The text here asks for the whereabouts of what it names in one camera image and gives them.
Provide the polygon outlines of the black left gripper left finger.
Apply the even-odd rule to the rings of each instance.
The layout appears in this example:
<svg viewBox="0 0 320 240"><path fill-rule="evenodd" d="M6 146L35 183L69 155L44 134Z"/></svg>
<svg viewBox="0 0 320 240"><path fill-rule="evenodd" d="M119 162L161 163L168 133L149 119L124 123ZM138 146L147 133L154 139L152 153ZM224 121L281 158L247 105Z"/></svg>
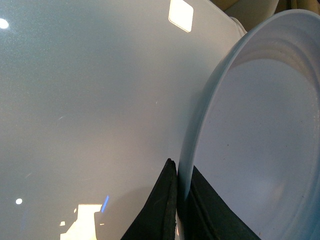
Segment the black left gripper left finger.
<svg viewBox="0 0 320 240"><path fill-rule="evenodd" d="M176 164L166 160L145 205L123 240L173 240L176 230L178 177Z"/></svg>

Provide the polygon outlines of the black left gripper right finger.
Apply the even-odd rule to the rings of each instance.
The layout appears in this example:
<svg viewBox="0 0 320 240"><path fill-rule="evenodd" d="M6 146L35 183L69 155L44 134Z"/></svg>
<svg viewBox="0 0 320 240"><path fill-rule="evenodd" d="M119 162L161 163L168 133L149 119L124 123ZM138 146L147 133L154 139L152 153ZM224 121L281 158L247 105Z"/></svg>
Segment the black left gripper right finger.
<svg viewBox="0 0 320 240"><path fill-rule="evenodd" d="M183 240L258 240L194 167L187 197L177 199L180 238Z"/></svg>

